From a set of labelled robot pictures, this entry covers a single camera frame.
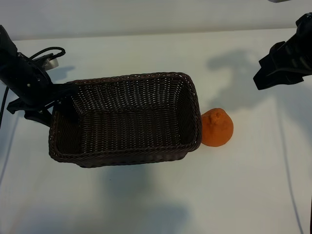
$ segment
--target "orange object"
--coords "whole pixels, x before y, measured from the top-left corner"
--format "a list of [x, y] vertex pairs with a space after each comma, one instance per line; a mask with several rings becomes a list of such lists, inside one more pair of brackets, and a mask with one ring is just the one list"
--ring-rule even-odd
[[214, 108], [201, 116], [203, 137], [201, 143], [208, 146], [221, 146], [233, 135], [233, 122], [221, 108]]

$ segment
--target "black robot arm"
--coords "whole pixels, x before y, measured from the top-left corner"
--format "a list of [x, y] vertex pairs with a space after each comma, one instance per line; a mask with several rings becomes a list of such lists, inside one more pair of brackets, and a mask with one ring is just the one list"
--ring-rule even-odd
[[[61, 52], [35, 58], [41, 53], [56, 49]], [[0, 25], [0, 80], [19, 96], [8, 104], [7, 110], [10, 113], [24, 110], [26, 119], [50, 126], [51, 114], [47, 109], [78, 91], [74, 84], [53, 84], [46, 73], [46, 70], [58, 66], [57, 58], [64, 54], [64, 49], [50, 47], [28, 58], [18, 52], [6, 30]]]
[[312, 75], [312, 13], [296, 22], [297, 32], [287, 42], [275, 44], [259, 61], [260, 71], [253, 78], [258, 90], [278, 84], [297, 84]]

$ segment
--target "woven basket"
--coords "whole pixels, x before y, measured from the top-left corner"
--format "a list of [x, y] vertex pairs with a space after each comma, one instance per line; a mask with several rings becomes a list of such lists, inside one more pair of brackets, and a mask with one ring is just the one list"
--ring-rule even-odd
[[197, 149], [197, 94], [184, 73], [76, 80], [78, 94], [56, 105], [49, 154], [93, 168], [174, 161]]

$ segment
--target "wicker basket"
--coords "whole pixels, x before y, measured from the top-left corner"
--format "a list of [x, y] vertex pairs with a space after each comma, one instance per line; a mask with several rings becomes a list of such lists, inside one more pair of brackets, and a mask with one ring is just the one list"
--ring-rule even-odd
[[78, 94], [56, 105], [49, 154], [93, 168], [174, 161], [197, 149], [197, 94], [184, 73], [76, 80]]

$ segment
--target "white table surface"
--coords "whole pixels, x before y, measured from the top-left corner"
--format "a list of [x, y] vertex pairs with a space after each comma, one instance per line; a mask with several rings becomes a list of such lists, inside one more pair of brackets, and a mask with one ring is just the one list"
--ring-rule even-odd
[[27, 56], [50, 46], [66, 49], [60, 67], [49, 72], [55, 83], [184, 72], [194, 81], [201, 112], [223, 108], [234, 135], [225, 146], [201, 145], [181, 161], [83, 169], [49, 157], [48, 127], [6, 111], [0, 233], [299, 234], [298, 219], [308, 233], [312, 79], [264, 91], [253, 82], [258, 60], [294, 33], [16, 41]]

